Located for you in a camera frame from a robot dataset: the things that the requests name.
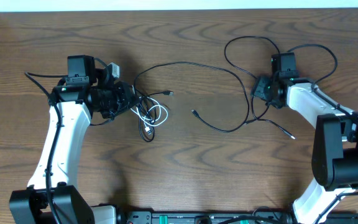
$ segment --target wooden table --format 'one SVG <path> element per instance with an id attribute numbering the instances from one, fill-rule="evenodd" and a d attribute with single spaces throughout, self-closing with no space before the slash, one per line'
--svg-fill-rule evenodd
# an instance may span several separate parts
<path id="1" fill-rule="evenodd" d="M 337 72 L 320 84 L 332 98 L 358 111 L 358 9 L 0 13 L 0 223 L 12 222 L 8 201 L 25 189 L 39 161 L 48 129 L 46 97 L 24 71 L 67 73 L 68 55 L 86 54 L 121 66 L 133 82 L 158 63 L 186 60 L 236 72 L 249 93 L 254 79 L 223 57 L 225 43 L 240 35 L 272 38 L 282 51 L 307 43 L 328 46 Z M 274 48 L 262 40 L 239 40 L 229 58 L 255 75 L 270 72 Z M 333 60 L 321 49 L 296 51 L 303 77 L 328 73 Z M 38 79 L 51 90 L 57 80 Z M 79 166 L 79 191 L 90 205 L 115 203 L 154 210 L 253 210 L 284 208 L 313 178 L 314 129 L 296 112 L 271 109 L 271 124 L 257 122 L 224 134 L 211 124 L 233 128 L 247 105 L 237 80 L 223 72 L 189 65 L 157 68 L 139 86 L 170 108 L 152 143 L 141 140 L 133 113 L 87 130 Z M 257 111 L 264 104 L 257 100 Z M 93 122 L 101 121 L 95 115 Z M 357 210 L 348 197 L 338 210 Z"/>

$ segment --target cable connector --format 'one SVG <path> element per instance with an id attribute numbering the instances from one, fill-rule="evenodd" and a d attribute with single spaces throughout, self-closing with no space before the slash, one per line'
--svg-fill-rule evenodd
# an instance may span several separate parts
<path id="1" fill-rule="evenodd" d="M 152 134 L 152 130 L 148 126 L 146 126 L 144 130 L 147 132 L 147 134 Z"/>
<path id="2" fill-rule="evenodd" d="M 296 139 L 296 137 L 295 136 L 293 136 L 291 133 L 289 133 L 288 131 L 286 131 L 286 130 L 282 130 L 283 132 L 284 132 L 284 134 L 286 134 L 287 136 L 290 136 L 292 139 Z"/>
<path id="3" fill-rule="evenodd" d="M 163 91 L 162 93 L 163 93 L 164 95 L 166 95 L 166 96 L 173 96 L 173 92 L 170 91 L 170 90 L 165 90 L 165 91 Z"/>
<path id="4" fill-rule="evenodd" d="M 116 65 L 115 63 L 110 63 L 107 66 L 107 69 L 110 71 L 110 74 L 114 77 L 114 78 L 119 78 L 119 66 Z"/>
<path id="5" fill-rule="evenodd" d="M 200 117 L 196 110 L 191 109 L 191 112 L 192 112 L 192 113 L 194 114 L 194 116 L 196 116 L 197 118 Z"/>

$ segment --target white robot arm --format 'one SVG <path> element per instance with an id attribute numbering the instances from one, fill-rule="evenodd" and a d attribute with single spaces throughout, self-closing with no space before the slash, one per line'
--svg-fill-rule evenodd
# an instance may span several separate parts
<path id="1" fill-rule="evenodd" d="M 332 107 L 312 91 L 311 86 L 311 83 L 299 83 L 289 86 L 287 92 L 288 107 L 299 112 L 299 114 L 301 114 L 314 128 L 316 128 L 317 117 L 319 115 L 335 114 L 336 116 L 345 116 L 343 112 Z M 318 89 L 317 85 L 315 85 L 315 88 L 317 88 L 315 91 L 319 91 L 320 95 L 325 96 L 325 98 L 331 100 L 334 104 L 337 104 Z M 350 114 L 353 112 L 349 108 L 342 108 Z M 342 141 L 347 141 L 346 136 L 342 136 Z M 319 214 L 329 206 L 337 195 L 344 192 L 349 193 L 354 191 L 355 189 L 352 189 L 351 187 L 341 187 L 333 191 L 326 191 L 323 186 L 317 183 L 316 179 L 313 179 L 303 195 L 293 202 L 295 218 L 299 223 L 313 224 L 319 217 Z M 328 213 L 323 215 L 319 222 L 325 222 Z"/>
<path id="2" fill-rule="evenodd" d="M 68 57 L 68 76 L 59 81 L 51 94 L 30 77 L 34 74 L 26 73 L 49 98 L 50 123 L 40 161 L 27 189 L 13 191 L 11 195 L 9 207 L 16 223 L 60 220 L 61 223 L 116 224 L 119 220 L 115 207 L 89 207 L 76 189 L 82 143 L 93 112 L 113 120 L 139 100 L 129 84 L 116 80 L 117 65 L 100 61 L 105 68 L 97 69 L 95 60 L 100 61 L 86 55 Z M 49 158 L 53 158 L 50 167 Z M 40 211 L 48 204 L 54 217 Z"/>

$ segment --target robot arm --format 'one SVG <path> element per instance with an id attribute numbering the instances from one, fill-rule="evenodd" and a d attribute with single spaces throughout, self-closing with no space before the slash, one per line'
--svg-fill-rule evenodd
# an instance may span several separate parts
<path id="1" fill-rule="evenodd" d="M 317 117 L 324 114 L 334 114 L 335 116 L 344 116 L 345 114 L 333 108 L 329 103 L 321 99 L 315 92 L 311 91 L 311 83 L 299 83 L 288 87 L 287 103 L 288 107 L 299 112 L 314 128 L 316 128 Z M 317 89 L 320 95 L 334 102 L 326 96 L 320 89 Z M 344 108 L 348 113 L 353 111 Z M 341 133 L 341 140 L 347 141 L 347 136 Z M 299 223 L 313 224 L 325 208 L 341 193 L 354 192 L 352 187 L 341 187 L 333 191 L 327 191 L 322 185 L 313 179 L 303 195 L 293 202 L 293 213 Z M 319 222 L 326 221 L 328 213 L 323 215 Z"/>
<path id="2" fill-rule="evenodd" d="M 86 129 L 91 123 L 90 111 L 86 105 L 75 101 L 58 103 L 62 114 L 62 124 L 56 145 L 55 155 L 52 161 L 53 175 L 51 176 L 52 187 L 65 183 L 77 188 L 77 169 L 81 156 L 82 142 Z M 47 138 L 38 166 L 31 177 L 27 187 L 45 189 L 45 168 L 47 166 L 49 152 L 57 128 L 57 114 L 51 106 L 50 121 Z"/>
<path id="3" fill-rule="evenodd" d="M 62 223 L 116 223 L 113 206 L 91 208 L 78 193 L 78 162 L 92 114 L 100 112 L 103 118 L 113 120 L 139 99 L 129 84 L 116 82 L 117 65 L 97 69 L 94 60 L 97 59 L 86 55 L 68 57 L 68 76 L 62 78 L 50 94 L 49 100 L 57 103 L 61 115 L 60 132 L 57 132 L 57 111 L 51 106 L 49 130 L 34 175 L 27 189 L 13 191 L 9 201 L 16 223 L 54 223 L 50 213 L 41 212 L 48 205 L 45 194 L 48 191 L 53 194 L 53 206 Z M 51 188 L 47 189 L 45 169 L 56 134 L 58 139 L 50 168 Z"/>
<path id="4" fill-rule="evenodd" d="M 251 94 L 277 109 L 288 106 L 316 129 L 311 161 L 314 179 L 293 202 L 293 216 L 296 223 L 325 222 L 339 203 L 337 196 L 358 189 L 358 127 L 343 111 L 357 119 L 358 113 L 343 106 L 339 111 L 332 106 L 338 104 L 312 80 L 300 78 L 294 53 L 273 55 L 272 70 L 272 77 L 258 78 Z M 355 142 L 356 147 L 344 150 L 344 141 Z"/>

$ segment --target white cable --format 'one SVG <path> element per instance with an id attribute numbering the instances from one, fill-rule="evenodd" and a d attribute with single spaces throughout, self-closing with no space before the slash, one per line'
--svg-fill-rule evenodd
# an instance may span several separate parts
<path id="1" fill-rule="evenodd" d="M 155 99 L 153 99 L 153 98 L 151 98 L 151 97 L 147 97 L 147 98 L 150 99 L 150 100 L 152 100 L 152 101 L 154 101 L 154 102 L 156 102 L 156 104 L 157 104 L 157 105 L 152 106 L 152 107 L 148 110 L 148 112 L 150 112 L 152 109 L 157 108 L 157 107 L 158 107 L 159 110 L 160 110 L 159 113 L 158 113 L 158 118 L 157 118 L 155 121 L 158 121 L 158 120 L 161 118 L 161 113 L 162 113 L 161 108 L 165 111 L 165 113 L 166 113 L 167 115 L 166 115 L 166 117 L 165 117 L 165 119 L 164 119 L 163 121 L 159 122 L 158 124 L 150 124 L 150 123 L 147 122 L 147 121 L 152 121 L 152 120 L 154 120 L 154 119 L 146 118 L 146 115 L 144 115 L 144 116 L 140 115 L 138 107 L 136 107 L 136 111 L 131 108 L 131 111 L 134 112 L 134 113 L 144 122 L 145 126 L 146 126 L 146 125 L 147 125 L 147 126 L 151 126 L 151 127 L 160 126 L 162 123 L 164 123 L 164 122 L 167 120 L 167 118 L 168 118 L 168 111 L 167 111 L 167 109 L 165 109 L 165 107 L 161 106 L 160 103 L 159 103 L 157 100 L 155 100 Z"/>

